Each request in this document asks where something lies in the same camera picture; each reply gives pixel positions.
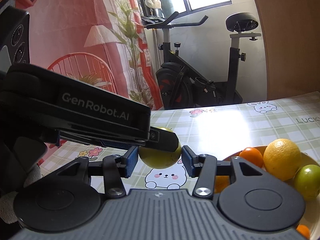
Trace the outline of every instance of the red chair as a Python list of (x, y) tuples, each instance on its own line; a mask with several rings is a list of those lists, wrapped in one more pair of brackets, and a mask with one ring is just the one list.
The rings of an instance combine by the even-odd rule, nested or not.
[(58, 58), (48, 70), (118, 94), (110, 67), (96, 55), (87, 52), (70, 53)]

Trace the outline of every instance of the gloved hand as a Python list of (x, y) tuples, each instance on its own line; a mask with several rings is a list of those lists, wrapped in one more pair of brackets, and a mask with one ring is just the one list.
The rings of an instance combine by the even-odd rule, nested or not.
[[(23, 187), (27, 187), (39, 179), (41, 179), (40, 167), (35, 165), (28, 174)], [(0, 218), (7, 224), (14, 223), (18, 220), (13, 211), (13, 201), (16, 195), (17, 192), (12, 191), (0, 198)]]

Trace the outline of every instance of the white tiled wall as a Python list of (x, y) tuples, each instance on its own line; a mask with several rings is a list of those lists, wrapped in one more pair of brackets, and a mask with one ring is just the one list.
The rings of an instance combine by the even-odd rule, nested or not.
[[(227, 81), (231, 32), (226, 29), (225, 20), (229, 15), (238, 12), (250, 12), (258, 18), (254, 0), (232, 0), (232, 5), (197, 12), (174, 20), (175, 23), (198, 22), (204, 15), (209, 16), (201, 26), (170, 29), (172, 50), (174, 42), (181, 42), (180, 56), (184, 60), (209, 80)], [(254, 32), (261, 33), (261, 26)], [(162, 30), (157, 30), (157, 33), (158, 43), (161, 43)], [(148, 30), (146, 35), (154, 65), (156, 54), (151, 30)], [(240, 52), (246, 53), (247, 58), (245, 62), (239, 63), (237, 90), (244, 102), (263, 101), (267, 97), (263, 38), (258, 37), (257, 41), (241, 38)]]

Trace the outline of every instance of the green apple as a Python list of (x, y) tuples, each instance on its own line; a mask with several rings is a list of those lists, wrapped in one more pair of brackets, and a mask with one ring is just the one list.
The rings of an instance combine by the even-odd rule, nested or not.
[(294, 176), (293, 183), (305, 201), (315, 199), (320, 193), (320, 167), (313, 164), (302, 167)]
[[(159, 129), (172, 132), (169, 128), (158, 127)], [(181, 144), (174, 152), (165, 152), (145, 147), (139, 147), (139, 157), (145, 163), (153, 169), (166, 169), (174, 165), (181, 156)]]

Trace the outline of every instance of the bunny illustration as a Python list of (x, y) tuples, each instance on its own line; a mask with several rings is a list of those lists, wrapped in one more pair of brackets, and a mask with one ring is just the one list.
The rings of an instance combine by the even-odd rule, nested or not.
[(150, 189), (155, 187), (179, 189), (186, 181), (186, 170), (181, 160), (166, 169), (152, 169), (145, 178), (146, 188)]
[(262, 113), (262, 114), (265, 114), (268, 111), (276, 111), (277, 110), (277, 107), (272, 104), (269, 104), (268, 101), (263, 101), (260, 103), (248, 103), (248, 105), (253, 106), (257, 112)]

